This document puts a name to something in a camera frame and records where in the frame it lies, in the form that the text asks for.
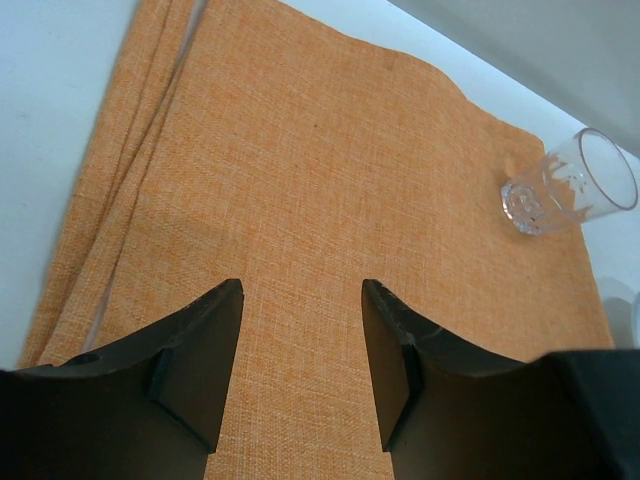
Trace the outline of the clear plastic cup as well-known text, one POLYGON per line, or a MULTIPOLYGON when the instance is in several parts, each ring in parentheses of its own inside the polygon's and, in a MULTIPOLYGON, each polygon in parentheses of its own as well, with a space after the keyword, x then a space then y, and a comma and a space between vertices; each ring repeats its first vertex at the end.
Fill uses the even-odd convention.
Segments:
POLYGON ((502 209, 516 229, 542 235, 633 210, 639 188, 620 148, 584 128, 501 188, 502 209))

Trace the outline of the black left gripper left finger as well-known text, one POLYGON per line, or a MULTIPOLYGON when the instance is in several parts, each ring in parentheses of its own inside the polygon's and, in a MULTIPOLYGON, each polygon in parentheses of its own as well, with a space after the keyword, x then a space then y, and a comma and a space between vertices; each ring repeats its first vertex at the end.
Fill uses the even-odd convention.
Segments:
POLYGON ((5 479, 200 479, 216 450, 240 333, 228 279, 66 363, 1 375, 5 479))

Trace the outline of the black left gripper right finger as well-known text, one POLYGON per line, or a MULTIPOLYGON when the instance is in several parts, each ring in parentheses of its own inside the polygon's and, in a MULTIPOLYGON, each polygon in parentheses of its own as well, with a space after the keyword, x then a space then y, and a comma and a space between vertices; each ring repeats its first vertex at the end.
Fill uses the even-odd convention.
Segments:
POLYGON ((382 449, 398 479, 635 479, 639 353, 519 362, 423 317, 381 282, 361 291, 382 449))

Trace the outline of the orange cloth placemat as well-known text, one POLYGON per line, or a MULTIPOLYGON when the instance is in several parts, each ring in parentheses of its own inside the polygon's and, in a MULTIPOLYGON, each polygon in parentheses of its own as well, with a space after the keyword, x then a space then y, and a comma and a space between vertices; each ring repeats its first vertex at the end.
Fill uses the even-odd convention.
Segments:
POLYGON ((375 278, 528 361, 608 348, 579 228, 540 238, 500 188, 541 141, 440 70, 277 1, 140 3, 20 365, 61 363, 242 281, 210 479, 387 479, 361 320, 375 278))

